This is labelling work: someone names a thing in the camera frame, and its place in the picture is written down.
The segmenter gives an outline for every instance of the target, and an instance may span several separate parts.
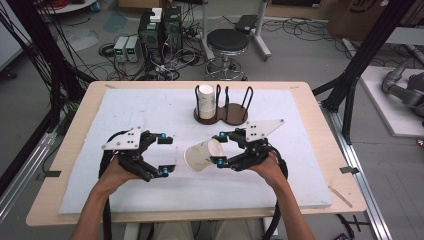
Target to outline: person's left arm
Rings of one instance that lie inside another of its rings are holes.
[[[94,185],[81,211],[81,216],[72,233],[71,239],[98,239],[100,221],[106,200],[122,184],[130,179],[139,179],[136,175],[125,171],[115,156],[106,171]]]

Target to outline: black round stool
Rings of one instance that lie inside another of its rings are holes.
[[[217,29],[210,32],[206,43],[215,54],[220,55],[206,63],[206,77],[211,76],[220,80],[234,80],[244,77],[241,64],[229,58],[243,53],[247,49],[249,39],[235,29]]]

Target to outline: wooden table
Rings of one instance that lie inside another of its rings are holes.
[[[363,212],[365,200],[351,174],[342,174],[340,168],[347,163],[336,140],[319,108],[311,89],[303,82],[208,82],[220,84],[231,89],[283,89],[290,90],[298,107],[303,125],[315,152],[318,164],[328,185],[333,205],[327,208],[302,209],[303,214]],[[79,214],[58,214],[68,179],[74,162],[84,144],[86,133],[90,129],[103,95],[110,88],[140,89],[194,89],[198,81],[177,82],[94,82],[90,85],[75,118],[63,140],[63,143],[51,166],[51,171],[61,171],[58,178],[46,178],[28,214],[29,226],[49,226],[75,224]],[[177,220],[209,220],[269,217],[273,208],[204,210],[188,212],[145,212],[117,213],[112,215],[114,222],[158,222]]]

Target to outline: person's left hand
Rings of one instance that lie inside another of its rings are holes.
[[[118,156],[114,156],[106,171],[100,177],[93,189],[102,194],[114,193],[122,184],[131,179],[140,179],[138,176],[126,171],[118,163]]]

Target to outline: human hand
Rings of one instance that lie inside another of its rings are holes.
[[[122,184],[131,179],[140,179],[138,176],[126,171],[118,163],[118,156],[114,156],[93,190],[109,196]]]
[[[277,157],[272,153],[269,153],[268,157],[261,164],[254,165],[249,170],[257,172],[273,188],[279,182],[287,181],[280,169]]]

